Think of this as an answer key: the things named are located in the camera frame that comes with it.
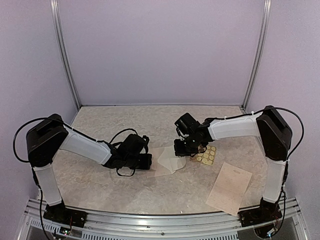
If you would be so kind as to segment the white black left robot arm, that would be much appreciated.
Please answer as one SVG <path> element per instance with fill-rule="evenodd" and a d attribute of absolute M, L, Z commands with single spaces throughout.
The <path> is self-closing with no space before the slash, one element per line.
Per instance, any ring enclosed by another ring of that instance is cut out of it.
<path fill-rule="evenodd" d="M 52 166 L 59 150 L 74 153 L 116 171 L 122 168 L 148 171 L 152 165 L 149 141 L 146 135 L 140 136 L 133 129 L 120 142 L 97 140 L 65 124 L 58 114 L 40 119 L 26 133 L 28 161 L 50 207 L 63 204 Z"/>

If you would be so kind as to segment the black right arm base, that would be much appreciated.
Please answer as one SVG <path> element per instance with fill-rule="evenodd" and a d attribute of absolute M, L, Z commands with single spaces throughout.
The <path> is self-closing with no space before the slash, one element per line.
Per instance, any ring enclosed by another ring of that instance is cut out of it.
<path fill-rule="evenodd" d="M 238 215 L 243 228 L 274 221 L 283 217 L 278 201 L 271 203 L 262 198 L 259 207 L 242 210 Z"/>

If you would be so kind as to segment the pink envelope with flap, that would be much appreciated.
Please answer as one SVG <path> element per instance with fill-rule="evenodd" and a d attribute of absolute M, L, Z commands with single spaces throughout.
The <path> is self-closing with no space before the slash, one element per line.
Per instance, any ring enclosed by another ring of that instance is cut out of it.
<path fill-rule="evenodd" d="M 149 150 L 152 154 L 150 170 L 146 172 L 147 178 L 172 175 L 186 165 L 186 158 L 175 155 L 174 146 L 157 147 Z"/>

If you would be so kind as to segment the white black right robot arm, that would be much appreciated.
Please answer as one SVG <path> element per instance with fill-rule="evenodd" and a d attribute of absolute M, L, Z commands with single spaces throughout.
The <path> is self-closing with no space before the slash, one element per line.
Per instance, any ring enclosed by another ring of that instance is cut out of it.
<path fill-rule="evenodd" d="M 208 117 L 203 122 L 185 113 L 175 121 L 179 136 L 174 140 L 178 157 L 192 157 L 215 142 L 242 146 L 244 140 L 260 141 L 259 151 L 266 161 L 266 183 L 262 202 L 278 202 L 288 174 L 293 131 L 280 114 L 283 109 L 272 105 L 256 112 L 227 117 Z"/>

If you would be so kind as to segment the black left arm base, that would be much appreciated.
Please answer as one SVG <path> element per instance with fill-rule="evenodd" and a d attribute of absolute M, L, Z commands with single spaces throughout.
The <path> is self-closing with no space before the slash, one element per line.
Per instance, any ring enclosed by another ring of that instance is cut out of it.
<path fill-rule="evenodd" d="M 84 228 L 87 215 L 88 214 L 85 211 L 66 207 L 61 193 L 58 191 L 58 194 L 49 197 L 43 217 L 44 219 L 55 223 L 68 225 L 70 228 Z"/>

